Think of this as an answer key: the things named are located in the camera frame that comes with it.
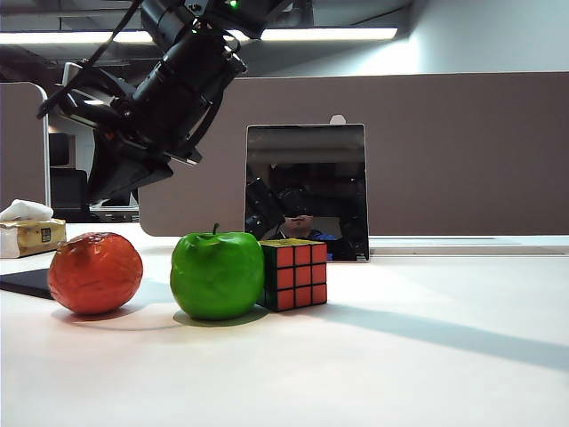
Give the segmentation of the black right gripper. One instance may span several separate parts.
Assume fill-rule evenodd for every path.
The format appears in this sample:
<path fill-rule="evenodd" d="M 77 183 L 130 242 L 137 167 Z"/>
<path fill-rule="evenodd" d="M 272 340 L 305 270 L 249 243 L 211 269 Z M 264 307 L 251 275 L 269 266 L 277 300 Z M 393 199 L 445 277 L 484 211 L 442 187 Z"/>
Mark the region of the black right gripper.
<path fill-rule="evenodd" d="M 170 159 L 196 165 L 203 138 L 203 90 L 191 84 L 98 84 L 109 99 L 98 110 L 87 184 L 90 203 L 172 177 Z"/>

